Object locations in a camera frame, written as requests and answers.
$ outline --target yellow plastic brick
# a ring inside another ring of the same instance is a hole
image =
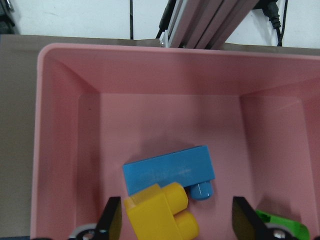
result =
[[[138,240],[192,240],[199,234],[195,217],[185,209],[188,197],[174,182],[152,185],[124,200]]]

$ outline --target blue plastic block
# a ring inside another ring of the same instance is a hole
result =
[[[213,194],[210,180],[215,179],[215,173],[207,146],[128,163],[123,166],[123,173],[129,195],[153,184],[162,188],[173,182],[190,187],[190,195],[196,200],[208,199]]]

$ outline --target pink plastic bin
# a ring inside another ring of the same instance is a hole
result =
[[[232,197],[320,234],[320,57],[52,44],[38,59],[31,237],[67,239],[128,196],[124,163],[208,145],[198,240],[236,239]],[[121,240],[136,239],[122,205]]]

